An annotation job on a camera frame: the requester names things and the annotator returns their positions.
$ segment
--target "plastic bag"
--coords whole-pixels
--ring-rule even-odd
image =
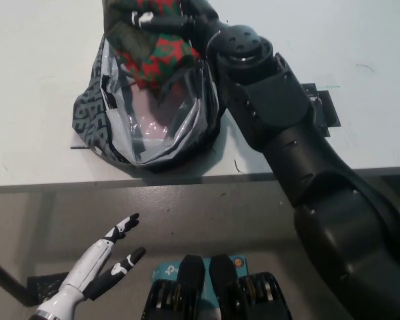
[[[219,133],[219,104],[206,62],[180,69],[156,98],[139,89],[103,39],[73,128],[94,152],[121,167],[163,169],[208,148]]]

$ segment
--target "white table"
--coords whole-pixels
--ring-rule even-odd
[[[344,161],[400,174],[400,0],[212,4],[222,21],[270,39],[300,82],[330,91],[342,127],[330,129],[329,142]],[[228,113],[215,152],[164,175],[127,174],[90,150],[70,150],[80,145],[73,103],[102,32],[100,1],[0,0],[0,192],[272,178]]]

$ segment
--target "white robotic hand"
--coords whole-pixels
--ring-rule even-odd
[[[99,275],[111,255],[111,249],[117,240],[126,236],[126,232],[136,227],[139,214],[136,213],[112,228],[104,238],[93,244],[75,264],[62,282],[59,292],[50,300],[42,303],[30,320],[73,320],[76,306],[86,299],[95,300],[117,284],[145,254],[140,247],[116,263],[112,268]]]

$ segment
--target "patterned cloth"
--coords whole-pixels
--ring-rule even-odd
[[[179,0],[103,0],[104,30],[108,42],[140,88],[158,93],[180,67],[190,67],[198,53],[182,38],[137,30],[123,21],[131,12],[181,15]]]

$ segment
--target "black robotic arm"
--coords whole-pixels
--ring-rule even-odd
[[[310,99],[268,40],[223,24],[206,0],[182,0],[181,9],[135,26],[182,35],[208,61],[220,103],[264,154],[311,262],[350,314],[400,320],[399,212],[323,138]]]

